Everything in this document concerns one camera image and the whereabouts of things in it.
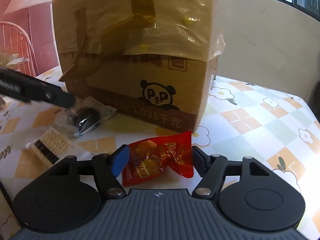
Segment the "red snack packet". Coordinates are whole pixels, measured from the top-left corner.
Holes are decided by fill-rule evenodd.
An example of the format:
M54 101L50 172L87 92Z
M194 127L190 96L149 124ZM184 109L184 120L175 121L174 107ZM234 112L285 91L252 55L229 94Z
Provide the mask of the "red snack packet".
M156 178L169 167L178 175L194 175L191 131L153 137L129 144L130 158L124 167L122 185L134 186Z

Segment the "red patterned backdrop curtain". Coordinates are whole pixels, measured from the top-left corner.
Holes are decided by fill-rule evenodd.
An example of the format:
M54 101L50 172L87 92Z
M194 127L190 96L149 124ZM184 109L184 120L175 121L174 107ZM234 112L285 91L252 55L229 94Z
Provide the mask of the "red patterned backdrop curtain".
M30 76L58 66L52 0L1 0L1 54Z

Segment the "checkered floral tablecloth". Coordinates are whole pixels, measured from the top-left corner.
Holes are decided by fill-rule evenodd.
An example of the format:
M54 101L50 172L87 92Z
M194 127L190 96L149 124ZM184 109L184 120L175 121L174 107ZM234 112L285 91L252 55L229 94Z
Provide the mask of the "checkered floral tablecloth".
M52 126L60 109L5 99L1 110L1 182L10 197L45 171L26 144ZM304 197L299 231L319 238L319 121L291 94L217 76L192 143L230 160L252 156Z

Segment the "clear packet dark round snack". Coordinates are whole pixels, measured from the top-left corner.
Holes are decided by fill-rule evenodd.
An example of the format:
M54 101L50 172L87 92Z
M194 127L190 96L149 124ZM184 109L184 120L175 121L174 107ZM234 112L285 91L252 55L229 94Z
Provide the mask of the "clear packet dark round snack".
M93 97L79 100L72 108L62 111L55 124L59 129L73 137L84 135L111 118L116 109L104 105Z

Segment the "white wafer snack packet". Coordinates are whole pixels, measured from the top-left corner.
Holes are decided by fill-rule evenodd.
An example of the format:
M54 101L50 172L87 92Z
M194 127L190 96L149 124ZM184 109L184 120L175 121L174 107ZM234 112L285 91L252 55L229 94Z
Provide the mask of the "white wafer snack packet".
M56 129L50 127L43 135L26 144L46 166L52 167L59 162L69 151L71 142Z

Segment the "cardboard box with panda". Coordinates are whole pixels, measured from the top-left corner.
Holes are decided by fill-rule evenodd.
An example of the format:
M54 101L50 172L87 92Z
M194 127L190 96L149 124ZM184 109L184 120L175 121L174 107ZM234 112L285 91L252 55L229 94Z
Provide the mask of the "cardboard box with panda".
M53 0L61 81L120 113L195 131L225 49L219 0Z

